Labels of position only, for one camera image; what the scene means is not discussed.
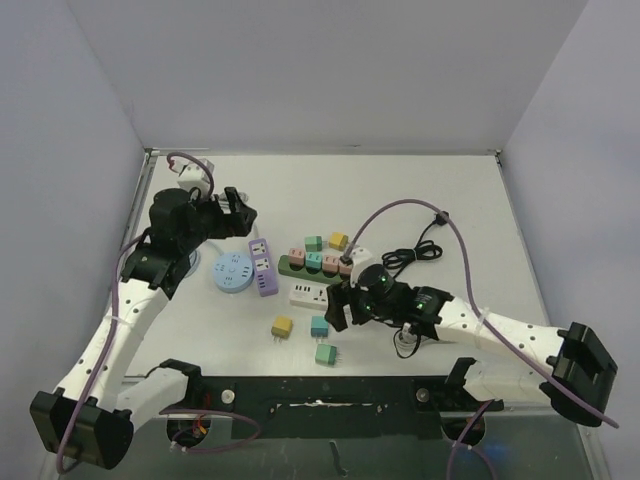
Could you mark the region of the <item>teal charger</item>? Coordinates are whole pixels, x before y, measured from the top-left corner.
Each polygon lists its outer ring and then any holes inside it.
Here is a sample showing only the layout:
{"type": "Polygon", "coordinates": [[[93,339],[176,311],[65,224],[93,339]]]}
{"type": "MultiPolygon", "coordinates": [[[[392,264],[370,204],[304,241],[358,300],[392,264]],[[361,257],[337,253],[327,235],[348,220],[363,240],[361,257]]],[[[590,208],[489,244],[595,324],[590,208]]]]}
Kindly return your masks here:
{"type": "Polygon", "coordinates": [[[323,316],[312,316],[310,336],[316,342],[326,340],[329,336],[329,324],[323,316]]]}
{"type": "Polygon", "coordinates": [[[321,252],[307,252],[305,256],[305,267],[312,270],[321,270],[323,254],[321,252]]]}

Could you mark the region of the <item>yellow charger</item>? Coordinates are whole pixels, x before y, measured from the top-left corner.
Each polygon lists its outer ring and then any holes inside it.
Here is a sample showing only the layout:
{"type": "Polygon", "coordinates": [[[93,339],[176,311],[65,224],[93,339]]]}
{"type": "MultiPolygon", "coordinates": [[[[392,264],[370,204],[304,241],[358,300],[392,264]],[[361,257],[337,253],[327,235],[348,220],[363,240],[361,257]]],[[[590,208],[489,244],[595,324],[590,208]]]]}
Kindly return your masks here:
{"type": "Polygon", "coordinates": [[[341,232],[333,232],[328,239],[328,246],[334,250],[343,252],[349,243],[349,237],[341,232]]]}
{"type": "Polygon", "coordinates": [[[271,326],[271,335],[277,341],[287,340],[293,330],[293,320],[287,316],[277,316],[271,326]]]}

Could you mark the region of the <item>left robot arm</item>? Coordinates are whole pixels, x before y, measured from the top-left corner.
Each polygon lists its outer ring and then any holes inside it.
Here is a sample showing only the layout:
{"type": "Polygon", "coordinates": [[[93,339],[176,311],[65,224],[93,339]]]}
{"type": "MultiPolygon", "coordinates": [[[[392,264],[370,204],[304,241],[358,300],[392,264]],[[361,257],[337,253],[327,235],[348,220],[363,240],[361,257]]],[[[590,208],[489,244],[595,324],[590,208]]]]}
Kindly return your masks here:
{"type": "Polygon", "coordinates": [[[81,463],[110,470],[136,431],[162,410],[200,405],[200,370],[184,362],[164,362],[129,389],[122,383],[147,331],[189,272],[191,255],[208,240],[248,236],[256,217],[234,187],[223,195],[197,188],[155,194],[149,226],[116,261],[111,305],[96,332],[55,390],[37,392],[29,407],[58,474],[81,463]]]}

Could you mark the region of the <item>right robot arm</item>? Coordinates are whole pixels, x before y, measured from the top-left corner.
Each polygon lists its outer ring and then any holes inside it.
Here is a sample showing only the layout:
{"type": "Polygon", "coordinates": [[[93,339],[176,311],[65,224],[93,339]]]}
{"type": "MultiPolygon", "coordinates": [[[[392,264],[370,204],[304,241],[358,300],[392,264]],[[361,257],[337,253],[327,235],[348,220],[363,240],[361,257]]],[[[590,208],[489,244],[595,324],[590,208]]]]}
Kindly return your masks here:
{"type": "Polygon", "coordinates": [[[513,367],[474,361],[449,379],[445,395],[456,408],[486,400],[540,403],[583,426],[608,420],[618,366],[584,324],[563,329],[476,313],[446,291],[394,280],[380,264],[366,267],[356,281],[328,286],[327,301],[325,318],[336,331],[376,321],[405,327],[418,339],[464,344],[515,361],[513,367]]]}

